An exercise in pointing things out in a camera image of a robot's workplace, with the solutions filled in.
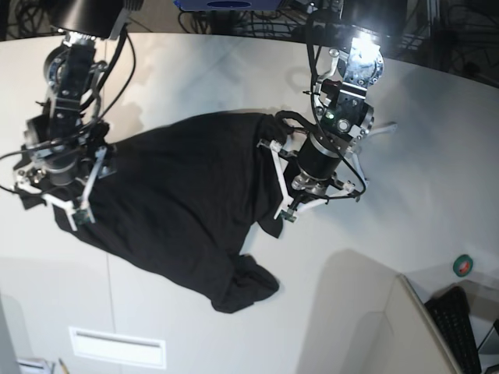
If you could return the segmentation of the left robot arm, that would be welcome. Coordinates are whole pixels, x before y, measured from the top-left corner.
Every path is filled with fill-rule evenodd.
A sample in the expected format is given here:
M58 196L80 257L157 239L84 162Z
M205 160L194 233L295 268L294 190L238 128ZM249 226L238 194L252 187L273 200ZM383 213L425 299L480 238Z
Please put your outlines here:
M404 29L403 1L312 2L303 25L310 67L312 121L280 111L283 122L299 123L306 138L296 152L280 151L288 165L284 192L302 202L358 199L369 182L357 150L372 131L369 88L384 72L383 49Z

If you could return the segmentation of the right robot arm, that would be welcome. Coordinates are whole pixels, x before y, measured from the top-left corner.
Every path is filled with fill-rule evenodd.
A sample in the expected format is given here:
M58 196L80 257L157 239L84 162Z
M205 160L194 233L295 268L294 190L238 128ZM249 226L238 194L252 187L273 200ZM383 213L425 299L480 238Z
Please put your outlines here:
M101 114L101 91L121 54L126 20L141 1L48 1L51 26L62 43L44 63L48 85L42 112L27 120L23 178L38 193L99 172L111 151Z

